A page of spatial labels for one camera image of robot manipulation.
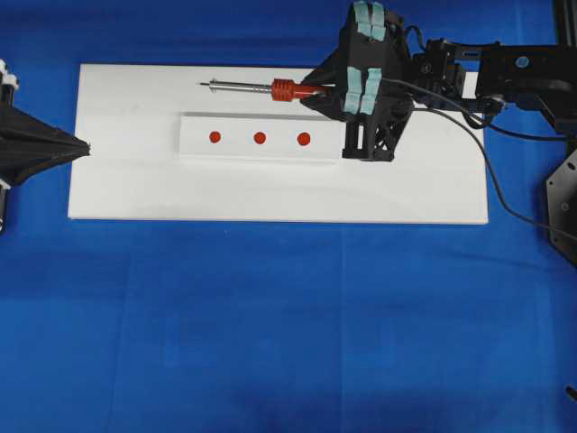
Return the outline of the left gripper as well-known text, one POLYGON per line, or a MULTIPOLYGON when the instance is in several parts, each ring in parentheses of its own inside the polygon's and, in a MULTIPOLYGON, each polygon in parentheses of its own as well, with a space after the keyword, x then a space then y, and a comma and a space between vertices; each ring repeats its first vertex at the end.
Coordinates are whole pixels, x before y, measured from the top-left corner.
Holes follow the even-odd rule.
POLYGON ((1 232, 8 192, 31 176, 89 155, 88 143, 13 107, 18 78, 1 60, 1 232))

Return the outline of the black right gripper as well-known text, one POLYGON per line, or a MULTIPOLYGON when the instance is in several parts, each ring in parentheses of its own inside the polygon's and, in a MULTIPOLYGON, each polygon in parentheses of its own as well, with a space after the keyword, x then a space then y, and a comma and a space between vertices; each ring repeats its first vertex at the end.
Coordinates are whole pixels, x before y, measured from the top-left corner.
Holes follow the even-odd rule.
POLYGON ((461 98, 464 79, 446 42, 425 42, 417 26, 382 4, 356 1, 338 48, 300 82, 335 86, 339 96, 318 93, 300 104, 347 123, 345 159, 389 162, 415 104, 461 98))

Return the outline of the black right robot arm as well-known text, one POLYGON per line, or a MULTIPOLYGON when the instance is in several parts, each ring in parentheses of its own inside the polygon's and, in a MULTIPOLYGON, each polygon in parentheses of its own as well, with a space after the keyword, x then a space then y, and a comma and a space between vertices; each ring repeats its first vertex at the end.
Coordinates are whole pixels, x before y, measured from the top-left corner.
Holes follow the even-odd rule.
POLYGON ((378 2, 356 1, 337 48, 302 81, 303 106, 346 125, 342 156, 392 161, 415 106, 462 114, 490 127, 507 104, 540 113, 560 139, 576 133, 576 49, 559 45, 470 45, 420 41, 378 2))

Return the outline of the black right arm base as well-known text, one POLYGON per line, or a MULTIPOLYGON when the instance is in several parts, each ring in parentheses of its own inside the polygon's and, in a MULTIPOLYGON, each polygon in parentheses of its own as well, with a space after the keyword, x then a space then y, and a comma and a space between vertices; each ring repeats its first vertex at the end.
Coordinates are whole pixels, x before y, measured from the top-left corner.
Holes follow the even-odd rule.
MULTIPOLYGON (((573 150, 545 181, 548 224, 576 236, 576 151, 573 150)), ((576 266, 576 241, 549 232, 551 246, 576 266)))

